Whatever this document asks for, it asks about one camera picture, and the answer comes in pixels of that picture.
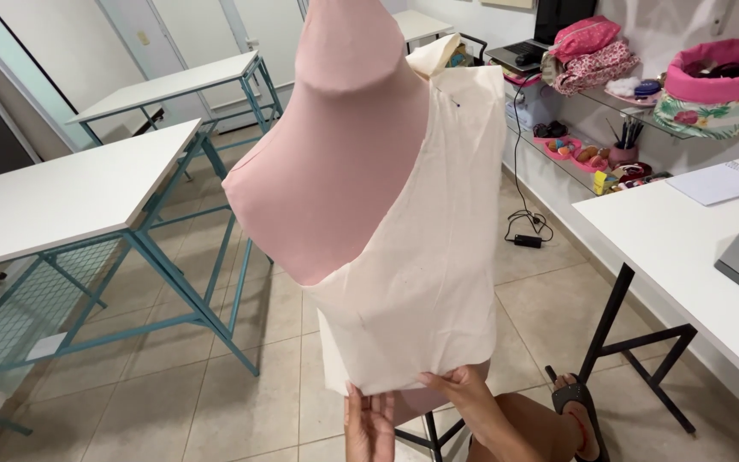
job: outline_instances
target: tile floor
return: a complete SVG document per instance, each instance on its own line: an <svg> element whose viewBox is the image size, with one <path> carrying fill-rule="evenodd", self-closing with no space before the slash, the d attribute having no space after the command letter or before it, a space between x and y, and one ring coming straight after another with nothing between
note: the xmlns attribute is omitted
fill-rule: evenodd
<svg viewBox="0 0 739 462"><path fill-rule="evenodd" d="M226 144L248 131L221 136ZM222 152L232 165L249 145ZM180 185L165 216L224 201L206 160L190 166L195 180ZM504 181L501 231L520 208L515 187ZM156 230L154 238L197 288L206 286L215 249L228 220L219 212ZM528 225L513 227L528 233ZM224 317L235 292L246 236L233 234L213 309ZM541 250L501 241L496 256L498 349L488 383L494 393L518 391L551 406L542 367L577 370L600 318L610 286L564 236ZM25 437L6 432L0 461L35 462L341 462L341 398L323 389L316 313L299 287L254 251L244 282L234 341L261 369L252 377L210 331L181 325L89 349L56 360L16 415L35 428ZM140 326L187 312L138 255L131 255L77 336ZM644 322L621 309L611 340L643 334ZM652 367L660 345L636 352ZM683 433L620 356L602 358L590 380L612 458L739 460L739 410L721 404L679 362L664 388L698 428ZM435 413L438 431L458 418L445 406ZM421 420L406 423L425 436ZM445 447L446 460L466 460L469 433ZM396 460L427 462L429 453L400 442Z"/></svg>

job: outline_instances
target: white fabric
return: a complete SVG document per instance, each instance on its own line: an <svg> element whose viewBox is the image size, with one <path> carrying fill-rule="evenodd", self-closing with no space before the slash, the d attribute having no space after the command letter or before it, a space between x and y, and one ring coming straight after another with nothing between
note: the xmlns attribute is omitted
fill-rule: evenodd
<svg viewBox="0 0 739 462"><path fill-rule="evenodd" d="M326 386L341 394L345 381L367 395L420 388L418 373L494 351L503 74L445 69L459 41L447 36L407 58L430 80L415 166L364 251L303 288L319 309Z"/></svg>

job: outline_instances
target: pencil cup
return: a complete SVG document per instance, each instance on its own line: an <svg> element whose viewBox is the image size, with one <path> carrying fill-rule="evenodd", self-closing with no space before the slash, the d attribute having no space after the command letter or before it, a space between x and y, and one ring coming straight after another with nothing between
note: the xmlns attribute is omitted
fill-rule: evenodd
<svg viewBox="0 0 739 462"><path fill-rule="evenodd" d="M622 162L637 162L637 145L629 149L621 149L620 143L615 143L609 150L609 168L614 169Z"/></svg>

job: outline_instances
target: foot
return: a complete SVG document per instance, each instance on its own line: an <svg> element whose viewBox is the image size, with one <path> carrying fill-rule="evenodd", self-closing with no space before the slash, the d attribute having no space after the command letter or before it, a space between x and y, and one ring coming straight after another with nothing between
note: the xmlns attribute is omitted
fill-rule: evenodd
<svg viewBox="0 0 739 462"><path fill-rule="evenodd" d="M570 374L564 374L555 379L554 389L558 391L572 383L577 383L575 377ZM577 401L569 401L563 406L563 417L571 420L571 425L576 429L576 434L580 435L577 448L582 450L577 452L578 456L583 460L597 459L600 456L600 446L598 446L597 438L594 437L594 429L592 428L589 411L586 410L586 407ZM578 422L586 430L585 441L583 431L580 429L581 427Z"/></svg>

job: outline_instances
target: black metal table leg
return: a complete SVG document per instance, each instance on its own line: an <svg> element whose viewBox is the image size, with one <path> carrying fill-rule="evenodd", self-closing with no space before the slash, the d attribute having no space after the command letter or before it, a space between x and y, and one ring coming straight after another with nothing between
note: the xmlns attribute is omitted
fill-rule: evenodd
<svg viewBox="0 0 739 462"><path fill-rule="evenodd" d="M686 351L686 347L694 339L697 331L691 324L684 324L683 326L672 327L664 331L653 332L652 334L642 335L628 341L617 342L614 344L604 345L606 338L609 335L609 331L612 329L612 324L615 321L615 317L618 315L618 310L621 308L623 299L626 297L627 291L631 280L635 277L635 271L629 267L626 263L623 264L620 274L618 274L615 285L612 287L612 293L609 296L609 300L606 302L606 308L603 310L603 315L598 323L598 328L594 332L592 337L592 343L589 345L589 350L586 352L586 357L583 360L583 364L580 366L580 373L578 376L583 383L589 380L589 376L594 369L594 364L603 356L609 356L616 352L623 354L626 359L629 360L631 366L637 371L637 373L643 378L644 382L651 388L652 392L658 397L658 399L666 406L666 409L672 416L681 424L687 433L695 433L695 427L683 415L683 412L677 407L676 404L666 395L666 392L660 387L660 383L663 378L672 369L675 362L680 358L681 354ZM658 369L653 375L648 373L641 362L635 357L630 351L631 349L639 348L644 345L653 344L656 342L665 341L677 337L672 349L666 355L666 358L660 363Z"/></svg>
<svg viewBox="0 0 739 462"><path fill-rule="evenodd" d="M413 435L403 430L395 429L395 436L407 440L411 443L415 443L418 446L426 447L432 451L435 462L443 462L443 455L441 454L441 448L443 448L453 436L455 436L463 427L464 419L461 419L455 423L449 430L446 431L441 437L437 436L437 430L435 428L435 415L432 411L429 411L424 415L426 420L426 433L428 439L420 436Z"/></svg>

